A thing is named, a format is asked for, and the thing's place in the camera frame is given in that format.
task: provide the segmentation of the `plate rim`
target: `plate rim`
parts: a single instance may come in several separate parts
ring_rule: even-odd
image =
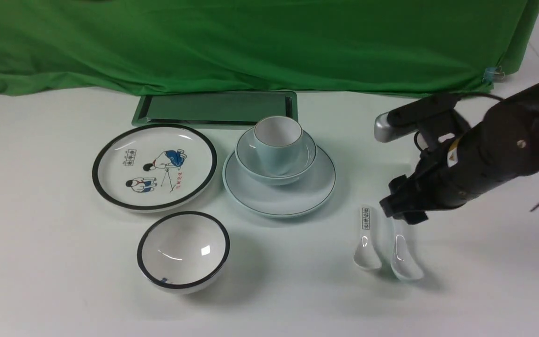
[[[226,188],[226,191],[228,192],[228,194],[239,204],[241,205],[242,207],[245,207],[246,209],[248,209],[249,211],[253,211],[254,213],[257,213],[259,215],[263,215],[263,216],[267,216],[268,218],[295,218],[297,216],[302,216],[302,215],[305,215],[305,214],[308,214],[312,211],[314,211],[314,209],[316,209],[317,207],[320,207],[321,205],[323,205],[324,203],[327,202],[327,200],[330,198],[330,196],[332,196],[332,194],[334,194],[334,190],[336,189],[336,181],[338,180],[338,175],[336,174],[336,165],[334,164],[334,161],[332,160],[332,157],[327,153],[327,151],[325,151],[322,147],[320,147],[319,145],[317,145],[317,149],[320,149],[326,156],[327,158],[330,160],[330,163],[332,164],[332,168],[334,169],[334,184],[332,184],[332,189],[330,190],[330,192],[327,194],[327,196],[319,203],[317,203],[317,205],[314,205],[313,207],[311,207],[310,209],[306,209],[305,211],[302,211],[302,212],[298,212],[298,213],[290,213],[290,214],[272,214],[272,213],[265,213],[265,212],[261,212],[257,209],[253,209],[252,207],[244,204],[242,201],[238,200],[238,198],[236,196],[234,196],[232,190],[229,188],[228,186],[228,183],[226,182],[226,169],[227,169],[227,163],[230,161],[230,158],[232,158],[233,156],[235,156],[236,154],[236,151],[233,151],[231,154],[229,154],[226,158],[226,161],[224,162],[224,165],[222,167],[222,181],[223,181],[223,185],[224,187]]]
[[[101,160],[103,159],[103,156],[105,155],[105,152],[107,152],[107,150],[109,150],[109,148],[111,148],[112,145],[117,143],[120,139],[125,138],[126,136],[131,135],[133,133],[140,132],[141,130],[146,130],[146,129],[151,129],[151,128],[184,129],[184,130],[188,130],[189,132],[192,132],[192,133],[196,134],[197,136],[199,136],[207,144],[207,146],[209,147],[209,149],[211,151],[211,169],[210,169],[207,177],[205,178],[205,180],[201,183],[201,185],[199,185],[197,188],[195,188],[195,190],[193,190],[188,195],[186,195],[186,196],[184,196],[184,197],[182,197],[182,198],[180,198],[178,200],[171,201],[169,203],[165,203],[165,204],[161,204],[161,205],[130,205],[130,204],[124,203],[122,201],[119,201],[119,200],[113,198],[107,192],[105,192],[105,189],[103,189],[103,186],[101,186],[101,182],[99,181],[99,165],[101,164]],[[201,132],[199,132],[199,131],[197,131],[197,130],[195,130],[193,128],[189,128],[188,126],[184,126],[184,125],[178,125],[178,124],[162,124],[162,125],[160,125],[160,124],[155,124],[155,125],[144,125],[144,126],[139,126],[138,128],[133,128],[132,130],[128,130],[128,131],[120,134],[119,136],[115,137],[114,139],[112,139],[109,143],[107,143],[101,149],[101,151],[99,151],[99,153],[98,153],[98,155],[95,158],[95,161],[93,163],[93,169],[92,169],[91,175],[92,175],[92,179],[93,179],[93,184],[95,186],[95,189],[99,193],[99,195],[102,196],[105,200],[113,203],[114,205],[117,205],[119,207],[123,207],[125,209],[130,209],[132,211],[157,211],[157,210],[163,211],[165,209],[169,209],[169,208],[175,207],[177,205],[181,205],[182,203],[185,203],[186,201],[190,200],[193,196],[196,196],[197,193],[199,193],[203,188],[205,188],[205,186],[207,186],[209,184],[209,182],[213,178],[213,174],[215,173],[217,166],[218,166],[218,154],[216,152],[216,148],[214,147],[211,140],[209,140],[209,138],[207,138],[203,133],[201,133]]]
[[[153,275],[151,275],[151,273],[148,272],[148,270],[145,267],[145,264],[143,262],[143,247],[145,245],[145,241],[147,240],[147,238],[148,238],[149,234],[152,232],[152,230],[154,230],[157,226],[159,226],[163,222],[165,222],[165,221],[167,221],[167,220],[169,220],[171,218],[175,218],[176,216],[180,216],[180,215],[197,215],[197,216],[202,216],[204,218],[207,218],[207,219],[212,220],[213,222],[215,222],[218,225],[218,227],[220,228],[220,230],[222,230],[222,234],[224,235],[224,240],[226,241],[226,248],[224,250],[224,255],[222,256],[222,260],[220,261],[220,263],[213,269],[213,271],[211,271],[211,273],[209,273],[205,277],[203,277],[201,279],[198,279],[196,281],[193,281],[191,283],[169,284],[169,283],[165,283],[165,282],[162,282],[161,280],[156,279],[155,277],[153,277]],[[229,252],[230,252],[230,235],[228,234],[228,231],[227,231],[226,227],[222,224],[222,222],[220,222],[218,219],[214,218],[213,216],[211,216],[211,215],[209,215],[207,213],[203,213],[203,212],[199,212],[199,211],[176,212],[176,213],[172,213],[170,215],[163,216],[163,218],[157,220],[154,224],[152,224],[145,231],[145,233],[143,233],[143,236],[141,237],[141,240],[138,242],[138,247],[137,247],[137,264],[138,264],[138,268],[141,269],[141,273],[143,273],[143,275],[145,275],[145,277],[149,281],[154,283],[156,286],[161,286],[162,288],[167,288],[167,289],[186,289],[186,288],[192,288],[193,286],[198,286],[198,285],[200,285],[200,284],[202,284],[204,282],[207,282],[214,275],[216,275],[218,273],[218,271],[220,271],[220,269],[222,269],[222,267],[226,263],[226,260],[228,259]]]

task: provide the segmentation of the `spoon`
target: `spoon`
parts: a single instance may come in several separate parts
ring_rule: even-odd
[[[381,268],[381,261],[371,241],[370,227],[376,224],[376,209],[368,205],[361,206],[361,223],[359,224],[359,243],[353,260],[361,269],[372,271]]]
[[[423,278],[423,271],[411,256],[404,236],[406,224],[402,220],[391,219],[394,248],[390,266],[401,281],[417,281]]]

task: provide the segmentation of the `white table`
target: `white table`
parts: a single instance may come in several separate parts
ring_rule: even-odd
[[[537,82],[530,50],[495,93]],[[231,202],[218,169],[181,209],[225,224],[229,265],[205,292],[178,297],[154,288],[136,263],[141,235],[165,213],[122,211],[90,179],[101,147],[131,128],[138,98],[96,88],[0,96],[0,336],[539,336],[539,211],[528,213],[539,174],[412,228],[426,271],[418,284],[363,273],[352,261],[358,207],[376,205],[417,156],[410,137],[377,143],[374,118],[412,100],[298,100],[301,124],[336,162],[334,198],[299,220],[268,220]],[[475,124],[492,104],[479,98],[458,110]],[[201,131],[221,167],[241,132]]]

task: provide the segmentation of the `plate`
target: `plate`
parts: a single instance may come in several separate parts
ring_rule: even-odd
[[[105,200],[137,212],[160,212],[196,197],[218,164],[216,149],[186,126],[148,125],[121,134],[99,152],[93,183]]]
[[[254,132],[255,128],[247,130],[238,140],[236,145],[236,158],[237,160],[249,171],[251,175],[261,176],[260,178],[280,178],[287,179],[293,178],[305,173],[315,160],[317,154],[317,148],[312,137],[305,131],[303,131],[302,150],[297,157],[295,164],[292,168],[283,175],[271,175],[263,169],[259,155],[257,155],[254,145]]]
[[[334,191],[336,168],[321,147],[308,172],[284,186],[269,186],[250,177],[233,152],[222,170],[224,186],[233,199],[245,208],[270,218],[294,218],[323,205]]]

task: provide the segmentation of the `cartoon figure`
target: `cartoon figure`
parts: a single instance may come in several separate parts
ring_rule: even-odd
[[[146,193],[155,190],[156,178],[134,178],[126,182],[126,187],[132,188],[137,193]]]
[[[145,164],[143,170],[146,172],[152,171],[154,169],[178,169],[184,164],[186,155],[184,150],[178,149],[178,151],[169,150],[162,152],[151,164]]]

